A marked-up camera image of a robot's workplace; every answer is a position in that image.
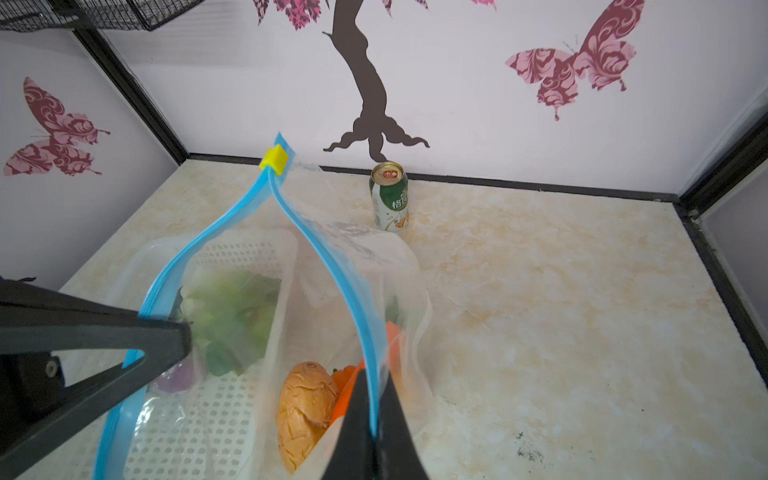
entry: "plastic zipper bag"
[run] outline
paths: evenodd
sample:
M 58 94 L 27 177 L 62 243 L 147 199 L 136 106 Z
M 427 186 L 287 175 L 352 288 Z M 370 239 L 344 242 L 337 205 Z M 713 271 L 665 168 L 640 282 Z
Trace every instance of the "plastic zipper bag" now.
M 392 375 L 412 435 L 426 424 L 418 344 L 432 307 L 413 253 L 349 221 L 330 174 L 295 161 L 281 135 L 262 168 L 149 289 L 140 315 L 190 322 L 194 352 L 110 412 L 96 480 L 288 478 L 297 468 L 319 478 L 343 422 L 334 370 L 363 362 L 375 366 L 356 380 L 369 398 Z M 140 357 L 130 351 L 124 366 Z M 321 390 L 309 402 L 317 412 L 296 410 Z M 375 435 L 379 405 L 369 406 Z M 307 435 L 283 424 L 294 421 L 287 410 Z

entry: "butterfly wing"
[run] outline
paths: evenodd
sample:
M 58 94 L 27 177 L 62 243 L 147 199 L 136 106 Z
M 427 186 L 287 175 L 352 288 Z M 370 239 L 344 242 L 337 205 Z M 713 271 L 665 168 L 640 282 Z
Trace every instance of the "butterfly wing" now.
M 14 153 L 3 168 L 3 175 L 46 174 L 53 167 L 55 155 L 48 151 L 51 139 L 29 144 Z
M 635 50 L 621 39 L 637 26 L 644 6 L 645 0 L 614 0 L 592 26 L 573 62 L 579 78 L 589 75 L 592 88 L 619 81 L 621 90 L 627 89 L 621 74 Z
M 45 150 L 53 154 L 53 165 L 67 175 L 73 177 L 74 175 L 81 174 L 87 170 L 90 170 L 97 175 L 101 175 L 101 172 L 97 172 L 91 168 L 94 158 L 88 152 L 84 152 L 71 145 L 60 144 L 56 140 L 51 140 L 50 144 L 45 147 Z
M 64 105 L 58 98 L 37 86 L 29 77 L 24 79 L 24 98 L 35 120 L 59 144 L 92 145 L 98 142 L 98 132 L 103 130 L 97 130 L 83 114 L 65 113 Z
M 554 107 L 554 119 L 560 120 L 558 109 L 575 102 L 578 95 L 573 58 L 556 48 L 536 48 L 512 55 L 506 65 L 525 83 L 541 83 L 538 102 Z

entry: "beverage can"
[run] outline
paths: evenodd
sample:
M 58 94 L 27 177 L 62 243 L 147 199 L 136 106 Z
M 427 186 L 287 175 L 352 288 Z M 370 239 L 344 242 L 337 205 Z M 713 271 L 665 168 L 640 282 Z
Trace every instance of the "beverage can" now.
M 368 180 L 376 226 L 398 232 L 408 225 L 408 175 L 395 162 L 376 165 Z

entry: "metal wire rack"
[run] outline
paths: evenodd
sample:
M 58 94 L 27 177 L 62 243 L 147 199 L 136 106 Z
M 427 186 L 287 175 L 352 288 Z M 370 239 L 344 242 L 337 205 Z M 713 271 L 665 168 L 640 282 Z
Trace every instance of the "metal wire rack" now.
M 154 30 L 203 0 L 0 0 L 0 30 Z

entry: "wall sticker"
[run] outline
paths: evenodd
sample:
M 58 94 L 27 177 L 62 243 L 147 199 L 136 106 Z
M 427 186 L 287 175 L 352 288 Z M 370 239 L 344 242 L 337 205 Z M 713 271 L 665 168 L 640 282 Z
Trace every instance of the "wall sticker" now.
M 629 35 L 640 21 L 645 0 L 615 0 L 594 23 L 581 50 L 572 55 L 556 48 L 536 48 L 512 55 L 506 64 L 514 68 L 525 83 L 541 82 L 538 102 L 558 109 L 576 101 L 576 78 L 589 76 L 592 88 L 602 90 L 618 81 L 621 91 L 627 85 L 621 74 L 634 57 L 632 45 L 620 40 Z
M 3 168 L 6 177 L 17 174 L 46 174 L 53 166 L 67 175 L 74 176 L 91 169 L 94 158 L 74 146 L 95 144 L 97 130 L 83 114 L 67 114 L 61 102 L 38 87 L 30 78 L 24 80 L 24 98 L 35 120 L 48 132 L 48 138 L 37 141 L 16 151 Z
M 426 0 L 416 0 L 427 8 Z M 472 0 L 474 3 L 492 5 L 494 0 Z M 310 19 L 316 21 L 320 15 L 319 0 L 274 0 L 278 12 L 285 11 L 288 19 L 296 30 L 305 27 Z M 254 0 L 261 23 L 266 13 L 269 0 Z M 384 8 L 390 13 L 392 0 L 383 0 Z M 368 59 L 368 39 L 357 28 L 355 19 L 362 5 L 362 0 L 336 0 L 333 6 L 333 31 L 323 32 L 327 35 L 333 47 L 341 54 L 349 66 L 357 89 L 362 97 L 362 111 L 352 123 L 352 131 L 341 136 L 339 141 L 331 143 L 324 151 L 336 148 L 347 148 L 356 141 L 368 141 L 368 151 L 371 158 L 377 162 L 386 161 L 382 153 L 384 138 L 391 144 L 403 144 L 408 147 L 423 144 L 429 147 L 427 140 L 421 137 L 411 137 L 394 118 L 386 114 L 386 90 L 376 68 Z

